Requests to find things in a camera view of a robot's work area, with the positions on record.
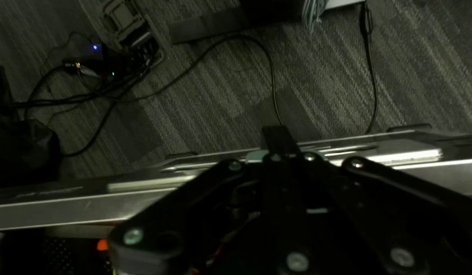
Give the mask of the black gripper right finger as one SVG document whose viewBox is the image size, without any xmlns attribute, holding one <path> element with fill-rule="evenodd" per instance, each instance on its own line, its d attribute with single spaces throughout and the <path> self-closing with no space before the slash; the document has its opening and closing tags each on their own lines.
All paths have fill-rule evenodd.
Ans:
<svg viewBox="0 0 472 275">
<path fill-rule="evenodd" d="M 472 199 L 358 156 L 334 167 L 302 153 L 283 127 L 274 155 L 293 227 L 326 210 L 309 220 L 326 240 L 317 256 L 337 251 L 367 275 L 472 275 Z"/>
</svg>

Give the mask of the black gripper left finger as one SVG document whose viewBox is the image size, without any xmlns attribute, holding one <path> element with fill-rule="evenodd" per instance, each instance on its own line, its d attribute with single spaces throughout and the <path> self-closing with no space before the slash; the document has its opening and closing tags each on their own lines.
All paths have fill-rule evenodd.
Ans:
<svg viewBox="0 0 472 275">
<path fill-rule="evenodd" d="M 276 275 L 264 199 L 270 164 L 215 164 L 108 234 L 120 275 Z"/>
</svg>

